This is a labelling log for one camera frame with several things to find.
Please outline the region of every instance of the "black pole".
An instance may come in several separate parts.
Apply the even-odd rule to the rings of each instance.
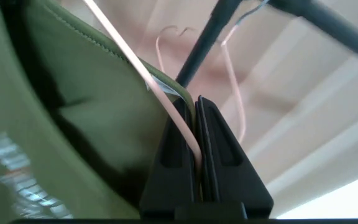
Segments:
[[[223,27],[229,22],[234,11],[242,0],[219,0],[211,13],[211,17],[193,47],[185,64],[181,68],[176,81],[187,87],[205,56],[214,45]]]
[[[358,54],[358,28],[315,0],[270,0],[283,12],[301,16]]]

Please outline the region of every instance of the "printed graphic on shirt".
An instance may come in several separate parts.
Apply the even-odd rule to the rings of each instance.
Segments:
[[[64,204],[49,195],[37,183],[30,169],[30,160],[22,149],[0,134],[0,164],[7,169],[0,183],[12,192],[12,209],[23,218],[73,218]]]

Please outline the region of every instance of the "white curtain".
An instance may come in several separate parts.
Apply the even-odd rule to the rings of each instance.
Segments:
[[[159,68],[155,40],[167,75],[175,78],[217,0],[98,0],[136,54]],[[63,6],[104,32],[81,1]],[[358,0],[324,0],[358,27]],[[258,1],[244,1],[236,19]],[[241,143],[275,206],[272,218],[358,179],[358,56],[312,25],[264,7],[248,17],[229,42],[247,115]],[[203,95],[238,131],[236,105],[218,46],[211,49],[188,90]]]

